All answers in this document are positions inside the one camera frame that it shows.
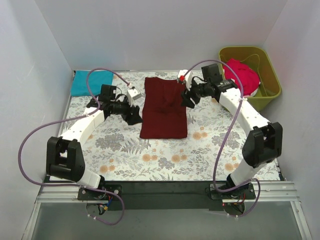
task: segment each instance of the olive green basket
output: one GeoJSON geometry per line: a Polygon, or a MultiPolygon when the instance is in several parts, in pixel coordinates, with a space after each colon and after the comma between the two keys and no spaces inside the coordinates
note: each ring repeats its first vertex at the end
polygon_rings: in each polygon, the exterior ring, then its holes
{"type": "Polygon", "coordinates": [[[267,53],[256,46],[228,46],[219,52],[219,58],[226,63],[235,59],[248,65],[260,78],[260,85],[255,96],[248,97],[248,102],[261,111],[273,99],[281,94],[281,86],[271,65],[267,53]]]}

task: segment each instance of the floral tablecloth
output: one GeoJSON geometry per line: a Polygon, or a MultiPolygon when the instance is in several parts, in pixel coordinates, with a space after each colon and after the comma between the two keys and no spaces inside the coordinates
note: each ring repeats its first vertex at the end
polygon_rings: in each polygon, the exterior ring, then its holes
{"type": "MultiPolygon", "coordinates": [[[[122,72],[142,92],[135,101],[140,115],[145,102],[145,77],[175,79],[177,72],[122,72]]],[[[200,71],[194,76],[202,77],[200,71]]],[[[123,93],[126,85],[114,77],[112,85],[123,93]]],[[[72,97],[67,117],[84,112],[90,97],[72,97]]],[[[128,126],[119,115],[112,115],[102,123],[82,146],[86,168],[114,181],[209,181],[219,147],[231,123],[232,115],[210,97],[202,98],[194,109],[187,108],[188,136],[186,139],[140,139],[141,123],[128,126]]],[[[63,126],[65,132],[74,122],[63,126]]],[[[242,146],[246,135],[235,124],[222,152],[216,178],[225,180],[242,159],[242,146]]],[[[274,162],[261,169],[260,180],[279,180],[274,162]]]]}

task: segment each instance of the teal towel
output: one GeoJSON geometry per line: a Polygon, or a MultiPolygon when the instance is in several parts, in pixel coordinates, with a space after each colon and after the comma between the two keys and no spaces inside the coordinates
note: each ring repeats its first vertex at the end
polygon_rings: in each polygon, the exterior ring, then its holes
{"type": "MultiPolygon", "coordinates": [[[[70,94],[72,97],[90,96],[86,78],[89,71],[76,71],[70,94]]],[[[94,71],[89,77],[89,86],[94,95],[100,94],[101,85],[112,85],[114,74],[109,71],[94,71]]]]}

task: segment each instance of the white wall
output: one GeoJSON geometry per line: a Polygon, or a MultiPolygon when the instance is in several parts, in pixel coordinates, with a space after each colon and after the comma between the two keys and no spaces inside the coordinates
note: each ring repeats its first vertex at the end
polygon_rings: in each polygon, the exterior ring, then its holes
{"type": "Polygon", "coordinates": [[[184,69],[262,46],[287,0],[35,0],[73,70],[184,69]]]}
{"type": "MultiPolygon", "coordinates": [[[[18,148],[42,123],[61,119],[73,73],[34,0],[1,0],[0,7],[0,239],[21,239],[39,187],[19,172],[18,148]]],[[[41,130],[23,151],[23,166],[45,175],[46,141],[59,126],[41,130]]]]}
{"type": "Polygon", "coordinates": [[[264,48],[283,93],[265,115],[283,126],[281,170],[294,180],[313,239],[320,239],[320,2],[290,0],[264,48]]]}

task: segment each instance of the red cloth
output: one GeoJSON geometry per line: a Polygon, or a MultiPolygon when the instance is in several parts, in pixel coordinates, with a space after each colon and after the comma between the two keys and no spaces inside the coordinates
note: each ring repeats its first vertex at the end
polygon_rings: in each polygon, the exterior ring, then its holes
{"type": "MultiPolygon", "coordinates": [[[[259,87],[260,79],[258,74],[253,71],[246,64],[241,63],[238,60],[231,58],[226,64],[238,75],[243,85],[243,95],[251,95],[259,87]]],[[[223,66],[225,79],[233,79],[235,84],[240,89],[240,85],[237,81],[236,76],[227,68],[223,66]]]]}
{"type": "Polygon", "coordinates": [[[188,135],[186,107],[181,106],[185,85],[176,80],[146,77],[142,110],[142,139],[184,139],[188,135]]]}

